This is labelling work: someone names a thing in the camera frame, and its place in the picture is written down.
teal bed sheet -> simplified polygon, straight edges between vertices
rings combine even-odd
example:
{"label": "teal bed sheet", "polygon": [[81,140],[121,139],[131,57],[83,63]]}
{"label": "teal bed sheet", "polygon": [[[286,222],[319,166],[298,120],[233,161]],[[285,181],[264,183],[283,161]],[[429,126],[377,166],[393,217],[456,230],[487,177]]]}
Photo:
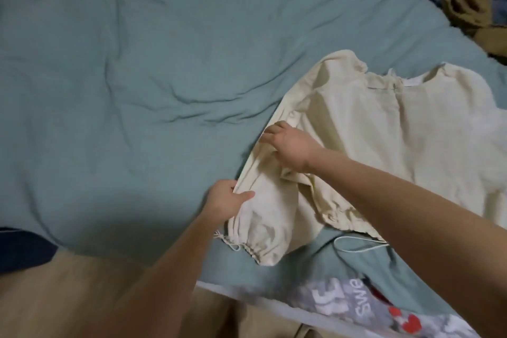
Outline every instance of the teal bed sheet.
{"label": "teal bed sheet", "polygon": [[[403,77],[440,62],[468,67],[507,108],[506,68],[426,0],[0,6],[0,224],[80,253],[153,263],[207,188],[238,176],[284,93],[333,51]],[[326,228],[275,267],[214,241],[201,280],[268,294],[360,271],[396,297],[390,258],[345,265],[326,245],[337,234]],[[399,277],[416,281],[408,268]],[[420,305],[417,294],[401,302]]]}

